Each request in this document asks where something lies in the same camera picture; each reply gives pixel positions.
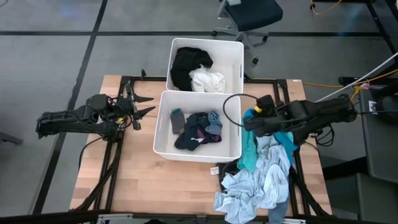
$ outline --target chair base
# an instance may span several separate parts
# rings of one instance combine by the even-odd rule
[[[254,56],[252,62],[254,64],[258,63],[259,56],[257,55],[256,50],[254,48],[266,43],[267,38],[268,38],[268,32],[254,32],[254,31],[239,32],[238,30],[232,29],[229,27],[227,27],[227,28],[216,27],[211,35],[215,37],[217,35],[217,32],[224,32],[227,34],[235,35],[234,41],[243,42],[243,44],[245,45],[245,49],[249,49],[250,53]],[[249,38],[250,35],[256,36],[256,37],[262,37],[262,42],[253,44]]]

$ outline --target office chair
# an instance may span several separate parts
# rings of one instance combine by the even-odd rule
[[[227,0],[222,0],[218,8],[218,17],[226,17],[225,13],[234,22],[226,28],[215,28],[211,34],[217,36],[217,32],[225,32],[236,35],[234,41],[243,41],[249,47],[254,56],[253,63],[257,64],[259,57],[254,47],[265,44],[268,38],[267,32],[254,32],[252,30],[271,25],[282,19],[283,10],[275,0],[241,0],[241,4],[230,6]],[[256,45],[249,39],[249,35],[263,37],[262,42]]]

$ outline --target dark sock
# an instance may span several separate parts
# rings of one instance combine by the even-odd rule
[[[170,119],[172,120],[173,134],[183,133],[185,117],[182,111],[180,109],[173,110]]]

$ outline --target white cloth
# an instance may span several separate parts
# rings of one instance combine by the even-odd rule
[[[246,223],[256,217],[258,208],[275,208],[289,196],[290,162],[286,151],[274,136],[257,138],[259,157],[256,170],[246,168],[232,176],[226,174],[222,185],[227,193],[216,192],[214,211],[225,212],[225,221]]]
[[[210,72],[207,68],[195,69],[189,73],[192,78],[191,86],[193,91],[206,93],[224,93],[225,79],[218,72]]]

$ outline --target teal cloth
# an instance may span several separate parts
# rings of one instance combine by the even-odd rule
[[[254,110],[248,109],[243,117],[253,116]],[[242,156],[238,160],[238,168],[243,169],[246,168],[250,172],[254,172],[256,170],[256,162],[257,162],[257,147],[254,142],[255,136],[253,131],[246,131],[244,128],[242,130]]]
[[[281,145],[283,145],[290,165],[293,165],[293,152],[299,148],[293,143],[293,133],[278,131],[277,133],[274,133],[274,137]]]

